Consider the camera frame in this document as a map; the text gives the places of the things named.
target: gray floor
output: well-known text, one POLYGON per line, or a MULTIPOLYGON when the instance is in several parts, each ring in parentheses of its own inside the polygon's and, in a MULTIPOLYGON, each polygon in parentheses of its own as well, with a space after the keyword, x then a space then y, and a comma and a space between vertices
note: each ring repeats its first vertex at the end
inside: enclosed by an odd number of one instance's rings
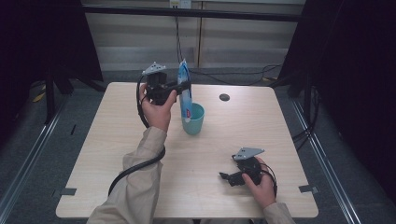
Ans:
MULTIPOLYGON (((206 69, 205 71, 222 73, 224 75, 214 75, 213 77, 239 85, 247 85, 262 78, 260 74, 229 75, 231 72, 260 72, 261 69, 257 68, 206 69)), ((265 76, 276 77, 278 71, 279 68, 266 73, 265 76)), ((112 81, 136 81, 140 73, 141 71, 105 72, 106 81, 103 85, 112 81)), ((176 75, 176 70, 169 70, 167 73, 169 76, 176 75)), ((213 77, 191 75, 193 83, 224 84, 213 77)), ((261 81, 255 85, 265 86, 267 84, 269 81, 261 81)), ((66 104, 56 127, 41 154, 37 157, 19 197, 12 206, 7 223, 79 223, 86 221, 86 219, 66 220, 56 217, 55 209, 59 197, 52 195, 56 189, 64 188, 103 97, 102 92, 94 91, 78 81, 74 80, 73 85, 76 89, 71 96, 66 97, 66 104)), ((40 88, 33 88, 30 98, 33 99, 39 90, 40 88)), ((294 136, 302 130, 302 126, 286 92, 287 87, 276 88, 276 96, 290 129, 290 135, 294 136)), ((57 94, 58 103, 63 98, 59 93, 57 94)), ((0 151, 0 194, 2 198, 43 129, 46 117, 45 99, 39 103, 32 103, 31 99, 26 102, 16 121, 17 129, 0 151)), ((260 96, 258 96, 258 100, 265 101, 260 96)), ((370 173, 355 159, 348 145, 339 137, 337 129, 323 105, 319 108, 315 133, 346 194, 353 202, 361 223, 396 223, 394 204, 389 201, 370 173)), ((308 182, 319 190, 319 193, 314 195, 319 215, 315 218, 296 219, 296 222, 348 223, 317 156, 308 142, 299 151, 299 156, 308 182)))

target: beige sleeve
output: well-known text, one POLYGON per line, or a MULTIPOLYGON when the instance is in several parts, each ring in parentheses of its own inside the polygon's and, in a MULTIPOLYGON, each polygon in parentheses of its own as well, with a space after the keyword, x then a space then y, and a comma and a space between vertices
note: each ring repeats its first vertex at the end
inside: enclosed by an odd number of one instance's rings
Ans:
POLYGON ((288 207, 285 203, 273 203, 263 210, 265 220, 268 224, 292 224, 295 223, 291 218, 288 207))
MULTIPOLYGON (((127 169, 156 157, 163 150, 166 133, 150 127, 135 152, 123 157, 127 169)), ((156 162, 121 179, 110 196, 92 212, 88 223, 151 223, 158 201, 161 169, 156 162)))

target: cable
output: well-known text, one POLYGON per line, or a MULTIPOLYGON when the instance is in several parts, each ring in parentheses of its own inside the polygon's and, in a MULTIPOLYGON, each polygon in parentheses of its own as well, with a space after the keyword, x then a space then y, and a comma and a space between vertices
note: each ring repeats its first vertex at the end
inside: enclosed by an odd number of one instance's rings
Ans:
POLYGON ((312 88, 314 89, 314 97, 312 98, 312 104, 315 107, 315 115, 314 115, 314 118, 312 121, 309 120, 309 125, 305 130, 303 130, 302 132, 300 132, 292 137, 294 143, 301 141, 304 137, 304 141, 297 147, 297 149, 296 149, 297 151, 299 151, 303 147, 303 145, 306 143, 306 141, 311 137, 311 134, 314 131, 315 124, 318 119, 320 98, 319 98, 318 90, 316 89, 316 87, 313 86, 312 88))
MULTIPOLYGON (((138 111, 138 114, 139 114, 139 116, 140 116, 140 119, 142 120, 142 122, 143 122, 143 124, 146 126, 146 128, 148 128, 148 127, 149 127, 149 123, 147 122, 147 120, 146 120, 146 118, 145 118, 145 115, 144 115, 144 112, 143 112, 143 108, 142 108, 142 103, 143 103, 143 100, 144 100, 145 98, 143 98, 142 101, 140 101, 140 97, 139 97, 139 93, 140 93, 140 83, 141 83, 142 79, 143 79, 143 76, 141 76, 141 77, 139 78, 138 82, 137 82, 137 87, 136 87, 136 103, 137 103, 137 111, 138 111)), ((151 159, 151 160, 148 160, 148 161, 144 161, 144 162, 142 162, 142 163, 139 163, 139 164, 137 164, 137 165, 135 165, 135 166, 132 166, 132 167, 130 167, 130 168, 124 170, 123 172, 121 172, 121 173, 113 180, 113 182, 111 183, 110 188, 109 188, 109 190, 108 190, 108 195, 110 195, 111 191, 114 189, 114 187, 116 186, 116 184, 117 184, 121 179, 123 179, 125 176, 127 176, 127 175, 129 175, 129 174, 131 174, 131 173, 133 173, 133 172, 135 172, 135 171, 137 171, 137 170, 140 170, 140 169, 142 169, 142 168, 144 168, 144 167, 146 167, 146 166, 149 166, 149 165, 151 165, 151 164, 154 164, 155 162, 160 161, 164 156, 165 156, 165 146, 163 146, 163 150, 160 152, 160 154, 159 154, 157 157, 155 157, 155 158, 153 158, 153 159, 151 159)))
POLYGON ((181 63, 184 58, 183 55, 181 54, 181 45, 180 45, 180 36, 178 34, 178 17, 175 16, 175 23, 176 23, 176 39, 177 39, 177 60, 179 63, 181 63))
MULTIPOLYGON (((184 57, 181 53, 180 35, 179 35, 179 28, 178 28, 178 16, 175 16, 175 24, 176 24, 176 37, 177 37, 177 60, 180 63, 184 60, 184 57)), ((203 72, 198 72, 198 71, 192 71, 190 69, 189 69, 189 72, 192 74, 196 74, 196 75, 211 77, 216 81, 219 81, 224 84, 231 85, 231 86, 252 86, 252 85, 257 84, 262 81, 262 79, 264 78, 264 73, 274 70, 275 68, 277 68, 279 66, 282 66, 282 64, 270 64, 270 65, 265 66, 260 72, 251 72, 251 73, 203 73, 203 72), (221 80, 217 77, 213 77, 213 76, 217 76, 217 75, 258 75, 258 74, 261 74, 260 79, 255 80, 248 84, 235 84, 235 83, 221 80)))
POLYGON ((260 72, 250 72, 250 73, 249 72, 246 72, 246 73, 235 73, 235 72, 231 72, 231 73, 204 73, 204 72, 193 71, 191 69, 189 69, 189 71, 192 74, 210 77, 216 81, 219 81, 221 83, 231 85, 231 86, 252 86, 254 84, 261 82, 262 79, 264 78, 264 74, 266 72, 272 71, 272 70, 278 68, 279 66, 282 66, 282 64, 270 64, 270 65, 266 65, 260 72), (258 74, 261 75, 260 78, 255 81, 252 81, 248 84, 231 83, 231 82, 219 79, 217 77, 214 77, 214 76, 228 76, 228 75, 258 75, 258 74))
POLYGON ((277 183, 276 183, 276 176, 275 176, 275 173, 274 173, 273 169, 271 169, 271 167, 270 167, 269 165, 267 165, 267 164, 265 164, 265 163, 260 163, 260 165, 264 165, 265 167, 268 168, 268 170, 271 171, 271 174, 270 174, 268 171, 262 170, 263 173, 265 173, 265 174, 267 174, 267 175, 269 175, 269 176, 271 177, 271 179, 272 179, 272 181, 273 181, 273 184, 274 184, 274 185, 273 185, 273 187, 274 187, 274 195, 275 195, 275 197, 276 197, 276 194, 277 194, 277 183))

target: metal bracket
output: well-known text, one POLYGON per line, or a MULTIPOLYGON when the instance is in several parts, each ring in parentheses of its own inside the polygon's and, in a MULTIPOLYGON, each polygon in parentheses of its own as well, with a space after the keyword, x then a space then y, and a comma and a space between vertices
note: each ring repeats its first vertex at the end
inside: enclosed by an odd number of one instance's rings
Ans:
POLYGON ((77 189, 56 189, 55 191, 52 192, 52 197, 53 198, 61 198, 62 195, 75 195, 77 189))
POLYGON ((310 185, 300 186, 298 187, 301 193, 312 192, 312 194, 319 193, 317 187, 311 187, 310 185))
POLYGON ((239 149, 238 153, 233 157, 235 161, 246 160, 260 153, 264 152, 264 149, 261 148, 253 148, 253 147, 242 147, 239 149))
POLYGON ((148 67, 145 71, 143 71, 142 75, 143 76, 147 76, 153 73, 157 73, 160 72, 162 70, 165 70, 166 66, 162 66, 160 64, 157 64, 154 62, 154 64, 152 64, 150 67, 148 67))

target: teal cup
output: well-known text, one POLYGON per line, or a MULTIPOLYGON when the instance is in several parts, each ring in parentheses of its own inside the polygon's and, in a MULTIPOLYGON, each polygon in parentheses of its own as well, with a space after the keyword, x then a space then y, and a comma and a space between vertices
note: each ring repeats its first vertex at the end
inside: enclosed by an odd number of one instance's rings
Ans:
POLYGON ((181 118, 184 132, 190 135, 198 134, 201 131, 202 123, 204 122, 205 110, 201 105, 192 103, 192 116, 190 122, 186 122, 181 118))

